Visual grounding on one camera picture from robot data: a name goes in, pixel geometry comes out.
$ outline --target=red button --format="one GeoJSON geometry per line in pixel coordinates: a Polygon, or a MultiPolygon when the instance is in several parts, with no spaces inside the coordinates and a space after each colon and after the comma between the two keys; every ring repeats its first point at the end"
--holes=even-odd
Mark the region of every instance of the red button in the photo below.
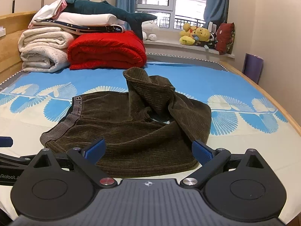
{"type": "Polygon", "coordinates": [[[115,182],[115,180],[112,179],[111,177],[105,177],[101,179],[99,182],[102,185],[112,185],[115,182]]]}

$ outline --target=stuffed shark toy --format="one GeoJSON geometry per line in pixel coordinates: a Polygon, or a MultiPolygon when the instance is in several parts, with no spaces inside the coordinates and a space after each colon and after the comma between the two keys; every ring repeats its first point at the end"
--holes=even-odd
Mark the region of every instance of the stuffed shark toy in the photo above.
{"type": "Polygon", "coordinates": [[[89,0],[66,0],[67,7],[63,12],[79,14],[106,14],[111,13],[117,19],[127,22],[133,32],[142,40],[142,22],[155,20],[157,16],[148,13],[128,13],[127,11],[109,4],[107,1],[92,2],[89,0]]]}

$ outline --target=wooden bed frame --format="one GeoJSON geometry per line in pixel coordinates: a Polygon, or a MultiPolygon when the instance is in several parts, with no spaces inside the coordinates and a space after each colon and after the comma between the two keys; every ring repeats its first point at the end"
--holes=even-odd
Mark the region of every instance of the wooden bed frame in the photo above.
{"type": "MultiPolygon", "coordinates": [[[[6,29],[6,36],[0,37],[0,83],[22,69],[22,61],[17,43],[22,32],[27,29],[36,12],[37,11],[30,11],[0,16],[0,26],[3,26],[6,29]]],[[[220,63],[230,72],[243,77],[247,82],[260,91],[284,115],[288,122],[301,136],[300,125],[275,99],[230,64],[226,62],[220,63]]]]}

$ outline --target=fitted sheet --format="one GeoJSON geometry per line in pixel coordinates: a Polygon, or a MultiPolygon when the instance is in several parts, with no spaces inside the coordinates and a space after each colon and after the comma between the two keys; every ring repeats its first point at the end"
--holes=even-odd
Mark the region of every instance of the fitted sheet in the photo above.
{"type": "MultiPolygon", "coordinates": [[[[148,62],[145,70],[149,75],[167,77],[176,91],[211,107],[208,146],[223,147],[232,153],[245,153],[248,148],[260,152],[286,188],[287,202],[280,214],[284,223],[301,211],[301,176],[295,172],[301,170],[301,137],[259,91],[238,75],[203,66],[148,62]]],[[[66,114],[73,96],[95,91],[126,92],[122,72],[64,69],[53,74],[23,75],[0,93],[0,136],[11,136],[14,141],[11,148],[0,148],[0,153],[38,153],[43,148],[41,133],[66,114]]],[[[152,178],[180,181],[192,172],[152,178]]],[[[1,186],[0,207],[14,219],[17,215],[10,190],[11,187],[1,186]]]]}

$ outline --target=white plush toy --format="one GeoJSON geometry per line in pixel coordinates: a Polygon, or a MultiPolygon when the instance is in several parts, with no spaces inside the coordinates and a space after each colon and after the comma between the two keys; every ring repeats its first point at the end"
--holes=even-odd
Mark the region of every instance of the white plush toy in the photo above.
{"type": "Polygon", "coordinates": [[[159,32],[159,26],[153,21],[145,21],[142,23],[143,40],[157,40],[156,33],[159,32]]]}

